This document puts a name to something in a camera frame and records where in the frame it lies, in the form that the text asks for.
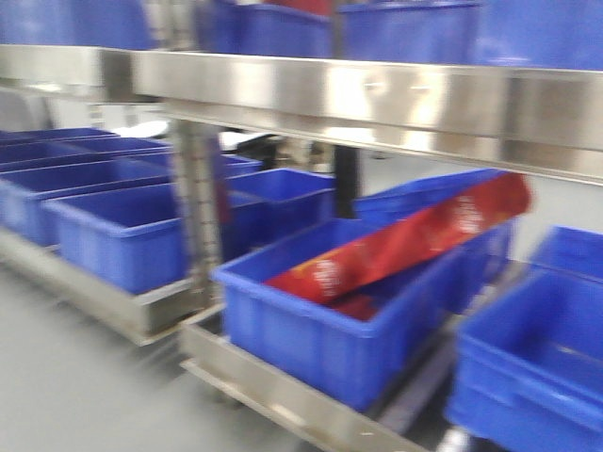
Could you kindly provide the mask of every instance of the red bag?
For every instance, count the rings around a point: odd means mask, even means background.
[[[432,259],[529,206],[524,177],[506,173],[294,266],[266,284],[325,304]]]

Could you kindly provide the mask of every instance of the gray floor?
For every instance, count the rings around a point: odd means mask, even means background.
[[[3,266],[0,331],[1,452],[316,450]]]

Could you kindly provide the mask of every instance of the bin handle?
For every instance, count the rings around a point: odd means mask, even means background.
[[[517,395],[593,431],[603,430],[603,409],[541,381],[523,380]]]

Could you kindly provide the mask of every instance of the blue crate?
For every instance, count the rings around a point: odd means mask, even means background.
[[[324,16],[261,3],[240,8],[240,54],[306,58],[333,54],[331,21]]]
[[[466,321],[446,416],[513,452],[598,452],[603,286],[540,270]]]
[[[0,175],[0,220],[39,245],[54,245],[56,230],[41,207],[42,201],[130,186],[165,184],[169,180],[165,169],[125,161],[5,172]]]
[[[197,7],[196,24],[198,43],[210,52],[313,58],[333,53],[331,21],[294,8],[214,0]]]
[[[220,266],[225,329],[233,344],[350,405],[365,409],[446,317],[478,287],[467,278],[483,242],[367,286],[381,305],[368,322],[265,286],[267,279],[376,230],[333,220]]]
[[[267,204],[268,242],[327,221],[334,216],[334,180],[296,169],[271,169],[227,180],[229,189]]]
[[[66,142],[112,157],[145,153],[168,153],[171,151],[170,143],[156,139],[100,137]]]
[[[28,136],[27,134],[21,132],[5,132],[4,130],[0,130],[0,148],[3,146],[10,146],[12,144],[23,144],[30,141],[33,141],[33,138]]]
[[[222,257],[230,261],[270,242],[268,204],[249,194],[229,193],[230,216],[221,226]]]
[[[584,15],[586,3],[584,0],[485,2],[476,63],[575,68],[579,31],[592,23]]]
[[[603,235],[556,226],[530,257],[533,267],[603,280]]]
[[[344,57],[372,61],[470,64],[481,3],[419,0],[346,5]]]
[[[257,172],[262,168],[262,162],[240,155],[223,155],[226,177],[242,176]]]
[[[360,219],[385,226],[414,212],[458,195],[504,174],[498,169],[474,169],[444,176],[416,179],[353,202]]]
[[[171,154],[170,153],[142,153],[136,154],[134,156],[126,156],[121,158],[127,158],[132,160],[137,160],[139,162],[152,163],[153,165],[158,165],[163,168],[171,167]]]
[[[61,0],[69,3],[78,45],[129,50],[156,47],[142,0]]]
[[[233,0],[195,2],[194,29],[202,50],[215,54],[239,53],[240,8]]]
[[[58,167],[104,160],[102,155],[54,142],[34,142],[0,147],[0,172]]]
[[[140,0],[3,0],[0,7],[7,43],[155,46]]]
[[[50,200],[44,207],[54,217],[64,259],[140,294],[186,276],[174,194],[171,184],[140,186]]]
[[[76,127],[71,129],[28,130],[25,132],[35,141],[74,141],[93,137],[118,137],[113,132],[94,127]]]

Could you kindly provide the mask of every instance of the stainless steel shelf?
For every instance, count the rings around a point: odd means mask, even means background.
[[[0,86],[91,103],[146,103],[135,94],[131,51],[101,47],[0,45]]]
[[[603,185],[603,73],[144,52],[170,116]]]
[[[522,265],[511,265],[496,284],[476,297],[472,309],[495,299],[522,275]],[[221,334],[221,309],[214,306],[182,323],[181,349],[190,357],[182,366],[305,441],[329,452],[498,450],[447,424],[440,410],[432,409],[428,418],[431,431],[412,435],[415,421],[419,415],[425,421],[430,402],[452,371],[453,331],[460,317],[452,318],[432,338],[420,359],[381,400],[367,413],[360,413],[232,345]]]
[[[66,297],[140,346],[175,332],[179,321],[203,308],[203,299],[190,290],[188,280],[133,296],[3,228],[0,262]]]

